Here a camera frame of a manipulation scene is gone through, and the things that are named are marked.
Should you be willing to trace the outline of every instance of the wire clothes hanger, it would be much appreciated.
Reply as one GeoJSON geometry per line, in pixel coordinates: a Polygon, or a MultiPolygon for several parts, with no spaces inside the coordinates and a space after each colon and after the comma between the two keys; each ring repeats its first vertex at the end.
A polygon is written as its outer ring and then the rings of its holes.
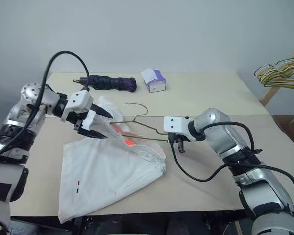
{"type": "MultiPolygon", "coordinates": [[[[154,128],[152,126],[148,126],[146,124],[143,124],[141,122],[136,121],[136,118],[138,116],[144,116],[144,115],[146,115],[149,112],[148,108],[144,104],[140,104],[140,103],[126,103],[126,104],[137,104],[137,105],[143,106],[146,109],[146,112],[144,114],[137,114],[135,116],[135,118],[133,120],[131,120],[131,121],[112,121],[112,122],[110,122],[110,124],[136,123],[138,125],[141,125],[141,126],[144,126],[144,127],[147,127],[149,129],[154,130],[158,135],[167,135],[166,133],[159,132],[156,128],[154,128]]],[[[132,137],[132,138],[139,138],[139,139],[146,139],[146,140],[154,140],[154,141],[167,141],[165,139],[155,139],[155,138],[147,138],[147,137],[139,137],[139,136],[130,136],[130,135],[122,135],[122,136],[132,137]]]]}
{"type": "Polygon", "coordinates": [[[281,60],[276,64],[263,65],[254,75],[265,87],[294,89],[294,58],[281,60]]]}

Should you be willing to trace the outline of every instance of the wooden clothes rack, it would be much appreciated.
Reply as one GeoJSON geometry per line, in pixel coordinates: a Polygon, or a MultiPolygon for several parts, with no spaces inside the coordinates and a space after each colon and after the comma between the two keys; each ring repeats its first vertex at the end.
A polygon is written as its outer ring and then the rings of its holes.
{"type": "Polygon", "coordinates": [[[266,106],[268,102],[272,99],[272,97],[278,92],[280,87],[271,87],[267,90],[267,92],[260,98],[260,103],[262,103],[263,106],[266,106]]]}

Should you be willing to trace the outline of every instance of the white cloth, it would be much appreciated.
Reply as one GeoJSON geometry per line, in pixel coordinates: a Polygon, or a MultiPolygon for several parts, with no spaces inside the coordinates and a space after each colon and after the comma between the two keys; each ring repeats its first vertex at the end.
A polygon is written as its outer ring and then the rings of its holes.
{"type": "MultiPolygon", "coordinates": [[[[107,110],[113,121],[123,120],[117,107],[104,97],[97,105],[107,110]]],[[[117,202],[166,171],[166,156],[157,143],[132,138],[135,145],[130,146],[117,132],[137,134],[126,124],[110,125],[111,121],[95,116],[93,129],[100,128],[108,138],[84,138],[64,146],[58,211],[61,223],[117,202]]]]}

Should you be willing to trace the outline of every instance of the black cable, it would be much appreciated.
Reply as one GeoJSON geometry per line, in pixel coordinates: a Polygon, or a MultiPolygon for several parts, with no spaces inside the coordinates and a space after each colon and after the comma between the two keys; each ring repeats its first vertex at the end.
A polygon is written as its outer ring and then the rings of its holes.
{"type": "Polygon", "coordinates": [[[228,229],[228,227],[230,226],[230,224],[231,224],[231,222],[229,222],[229,223],[225,226],[225,228],[224,228],[224,230],[223,230],[223,232],[222,232],[222,235],[225,234],[225,232],[226,232],[226,230],[228,229]]]}
{"type": "Polygon", "coordinates": [[[207,179],[198,179],[192,175],[190,175],[189,173],[187,173],[183,168],[182,166],[180,165],[180,163],[178,162],[177,160],[177,157],[176,157],[176,154],[175,154],[175,149],[174,149],[174,146],[173,146],[173,143],[171,143],[171,148],[172,148],[172,152],[173,152],[173,156],[174,156],[174,160],[177,164],[177,166],[180,168],[180,170],[186,174],[189,178],[195,180],[195,181],[199,181],[199,182],[208,182],[210,180],[212,180],[223,168],[226,168],[226,167],[242,167],[242,168],[261,168],[261,169],[267,169],[267,170],[273,170],[273,171],[276,171],[276,172],[279,172],[285,176],[287,176],[293,183],[294,185],[294,177],[286,172],[286,171],[283,171],[279,168],[275,168],[275,167],[272,167],[272,166],[267,166],[267,165],[255,165],[255,164],[235,164],[235,163],[230,163],[230,164],[224,164],[220,167],[218,167],[216,169],[216,171],[214,173],[212,173],[212,175],[210,177],[208,177],[207,179]]]}
{"type": "Polygon", "coordinates": [[[2,228],[2,230],[3,230],[3,232],[8,232],[8,230],[9,230],[9,228],[7,228],[6,226],[5,226],[5,224],[3,224],[1,221],[0,221],[0,226],[1,226],[1,228],[2,228]]]}
{"type": "Polygon", "coordinates": [[[222,122],[209,124],[209,125],[205,126],[204,128],[202,128],[201,131],[203,132],[204,130],[206,130],[210,127],[213,127],[213,126],[223,126],[223,125],[233,125],[233,126],[240,126],[240,127],[244,128],[246,130],[248,137],[249,137],[249,140],[250,140],[250,149],[251,149],[251,151],[255,150],[253,135],[251,134],[250,129],[242,123],[234,122],[234,121],[222,121],[222,122]]]}
{"type": "Polygon", "coordinates": [[[38,110],[39,110],[39,106],[41,104],[41,101],[43,99],[43,95],[44,95],[44,90],[45,90],[45,85],[46,85],[46,81],[47,81],[47,76],[48,76],[48,72],[50,70],[50,67],[53,63],[53,61],[59,56],[59,55],[62,55],[62,54],[69,54],[69,55],[72,55],[74,57],[76,57],[83,65],[85,71],[86,71],[86,74],[87,74],[87,77],[90,81],[90,77],[89,77],[89,72],[88,72],[88,69],[84,63],[84,61],[78,56],[76,55],[75,53],[73,52],[70,52],[70,51],[60,51],[58,53],[56,53],[48,62],[47,64],[47,67],[45,69],[45,73],[44,73],[44,77],[43,77],[43,80],[42,80],[42,83],[41,83],[41,89],[38,93],[38,97],[37,97],[37,100],[36,100],[36,103],[35,105],[32,107],[32,111],[31,113],[29,114],[29,117],[27,119],[27,122],[26,124],[24,125],[24,127],[0,150],[0,155],[4,152],[7,151],[7,149],[10,148],[11,145],[14,144],[14,142],[25,132],[25,130],[30,126],[30,124],[33,122],[38,110]]]}

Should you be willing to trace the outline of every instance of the metal hanger hook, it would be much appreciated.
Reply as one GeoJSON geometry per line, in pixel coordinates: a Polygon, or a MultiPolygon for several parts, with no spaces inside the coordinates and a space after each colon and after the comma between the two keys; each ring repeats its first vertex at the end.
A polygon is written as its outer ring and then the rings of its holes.
{"type": "Polygon", "coordinates": [[[133,121],[135,121],[135,119],[136,119],[138,116],[146,115],[146,114],[149,112],[148,108],[147,108],[144,104],[140,104],[140,103],[126,103],[126,104],[138,104],[138,105],[140,105],[140,106],[143,106],[143,107],[146,109],[146,113],[144,113],[144,114],[137,114],[137,115],[135,116],[135,118],[133,119],[133,121]]]}

